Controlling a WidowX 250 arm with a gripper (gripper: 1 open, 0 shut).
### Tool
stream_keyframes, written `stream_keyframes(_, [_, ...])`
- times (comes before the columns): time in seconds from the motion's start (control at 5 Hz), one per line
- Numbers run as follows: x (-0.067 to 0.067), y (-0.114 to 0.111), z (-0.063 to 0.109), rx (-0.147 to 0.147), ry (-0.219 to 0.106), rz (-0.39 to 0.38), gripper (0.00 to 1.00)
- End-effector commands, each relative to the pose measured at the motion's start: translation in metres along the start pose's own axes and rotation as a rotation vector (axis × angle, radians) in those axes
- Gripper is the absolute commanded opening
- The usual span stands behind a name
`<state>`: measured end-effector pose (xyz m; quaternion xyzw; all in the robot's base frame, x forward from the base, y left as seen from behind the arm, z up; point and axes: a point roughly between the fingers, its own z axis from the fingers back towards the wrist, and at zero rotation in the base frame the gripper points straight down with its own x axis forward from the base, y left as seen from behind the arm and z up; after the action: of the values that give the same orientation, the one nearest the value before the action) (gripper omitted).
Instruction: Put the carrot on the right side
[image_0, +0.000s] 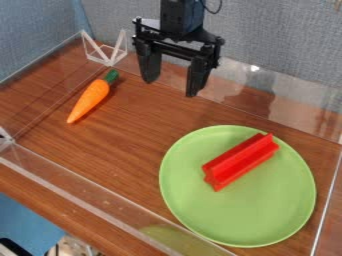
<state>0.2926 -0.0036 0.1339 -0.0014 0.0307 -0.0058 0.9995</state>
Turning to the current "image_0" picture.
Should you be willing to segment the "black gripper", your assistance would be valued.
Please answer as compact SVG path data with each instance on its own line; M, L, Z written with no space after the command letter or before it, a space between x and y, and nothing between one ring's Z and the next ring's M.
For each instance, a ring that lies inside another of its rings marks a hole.
M194 97L204 88L212 68L219 66L221 47L226 41L210 33L203 26L182 35L160 29L158 19L136 17L134 46L136 48L140 75L147 83L160 76L162 52L184 60L191 60L187 72L186 96ZM182 46L182 43L202 43L210 51L195 50Z

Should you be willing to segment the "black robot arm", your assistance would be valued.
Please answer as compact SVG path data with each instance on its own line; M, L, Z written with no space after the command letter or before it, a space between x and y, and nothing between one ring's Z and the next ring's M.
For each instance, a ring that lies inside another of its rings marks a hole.
M211 70L219 66L225 45L225 39L203 28L204 12L219 12L207 8L206 0L160 0L159 19L132 20L132 44L143 80L151 83L159 78L163 54L187 60L187 97L204 88Z

